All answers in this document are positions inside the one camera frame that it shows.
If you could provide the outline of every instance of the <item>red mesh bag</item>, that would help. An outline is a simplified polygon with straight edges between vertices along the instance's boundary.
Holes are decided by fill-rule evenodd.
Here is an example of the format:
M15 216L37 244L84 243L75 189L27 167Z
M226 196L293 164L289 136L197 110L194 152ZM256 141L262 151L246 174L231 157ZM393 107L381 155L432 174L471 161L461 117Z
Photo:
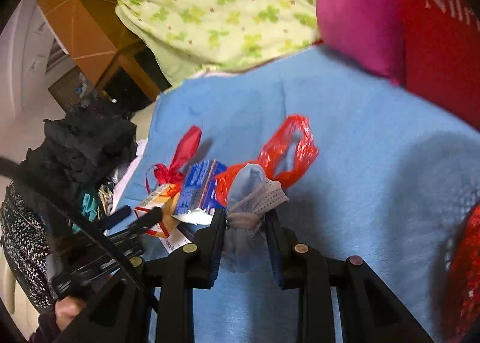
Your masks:
M448 343L459 343L480 314L480 205L466 222L448 274L443 330Z
M289 149L295 132L300 132L302 138L295 148L293 168L291 171L275 171ZM288 116L277 132L263 146L258 158L245 163L231 165L225 172L215 177L217 185L215 195L220 204L227 206L227 195L233 180L246 164L259 164L263 167L267 177L273 181L279 181L282 188L286 189L300 179L307 171L311 163L318 156L318 148L315 146L307 117L301 115Z

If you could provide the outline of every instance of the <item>white paper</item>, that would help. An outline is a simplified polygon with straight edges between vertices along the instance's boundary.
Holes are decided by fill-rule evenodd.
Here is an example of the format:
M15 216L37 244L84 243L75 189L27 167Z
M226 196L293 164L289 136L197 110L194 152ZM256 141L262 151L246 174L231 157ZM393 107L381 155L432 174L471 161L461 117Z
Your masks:
M178 230L178 228L170 231L170 236L168 239L165 239L163 237L159 237L159 239L168 253L172 253L177 248L183 247L185 244L191 243L191 241L188 240L183 235L183 233Z
M189 210L186 214L175 214L174 217L181 222L194 225L210 225L213 215L208 214L201 208Z

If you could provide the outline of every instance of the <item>green floral fabric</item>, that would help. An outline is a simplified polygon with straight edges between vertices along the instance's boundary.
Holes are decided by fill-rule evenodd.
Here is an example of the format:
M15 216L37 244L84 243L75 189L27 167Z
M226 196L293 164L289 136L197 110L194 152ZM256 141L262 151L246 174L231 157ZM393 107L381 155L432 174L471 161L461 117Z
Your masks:
M119 0L116 11L174 87L199 70L246 70L320 39L315 0Z

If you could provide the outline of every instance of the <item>human hand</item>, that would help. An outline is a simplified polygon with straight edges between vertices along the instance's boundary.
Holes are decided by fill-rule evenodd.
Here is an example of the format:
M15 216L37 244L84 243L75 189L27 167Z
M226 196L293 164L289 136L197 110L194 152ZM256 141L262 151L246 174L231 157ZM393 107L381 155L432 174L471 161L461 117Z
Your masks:
M73 319L86 307L80 298L67 296L55 303L55 316L60 331L65 330Z

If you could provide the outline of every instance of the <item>pink cushion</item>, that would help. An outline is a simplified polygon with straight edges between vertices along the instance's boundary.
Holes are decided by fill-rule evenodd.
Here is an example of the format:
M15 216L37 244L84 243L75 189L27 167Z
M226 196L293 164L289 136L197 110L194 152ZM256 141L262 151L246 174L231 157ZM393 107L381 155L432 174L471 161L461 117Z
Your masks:
M366 70L405 80L405 50L398 0L317 0L324 42Z

